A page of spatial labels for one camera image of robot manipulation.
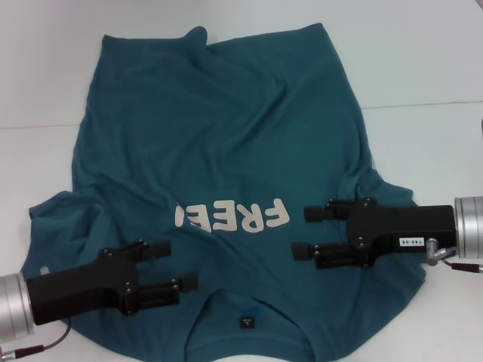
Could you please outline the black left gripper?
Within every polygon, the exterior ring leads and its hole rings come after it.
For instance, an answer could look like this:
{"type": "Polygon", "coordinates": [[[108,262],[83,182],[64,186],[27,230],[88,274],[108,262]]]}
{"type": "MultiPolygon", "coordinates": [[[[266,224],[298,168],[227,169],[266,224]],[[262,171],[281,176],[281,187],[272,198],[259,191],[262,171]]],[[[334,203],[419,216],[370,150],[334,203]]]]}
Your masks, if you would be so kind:
{"type": "Polygon", "coordinates": [[[26,281],[36,325],[67,319],[103,308],[122,314],[176,305],[180,295],[198,289],[198,275],[189,273],[139,287],[136,264],[171,255],[169,240],[150,244],[143,239],[122,248],[99,252],[91,263],[51,272],[26,281]]]}

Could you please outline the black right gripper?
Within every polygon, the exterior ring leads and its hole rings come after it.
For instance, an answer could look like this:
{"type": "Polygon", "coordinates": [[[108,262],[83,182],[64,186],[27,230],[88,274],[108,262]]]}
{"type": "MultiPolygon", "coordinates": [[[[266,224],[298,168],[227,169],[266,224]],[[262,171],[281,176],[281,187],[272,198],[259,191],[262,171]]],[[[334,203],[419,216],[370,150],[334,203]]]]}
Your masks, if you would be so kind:
{"type": "Polygon", "coordinates": [[[347,241],[342,244],[294,242],[295,261],[310,261],[317,269],[367,267],[389,253],[425,253],[429,241],[437,249],[457,246],[454,210],[451,206],[385,207],[364,201],[330,199],[324,205],[303,208],[306,222],[346,222],[347,241]]]}

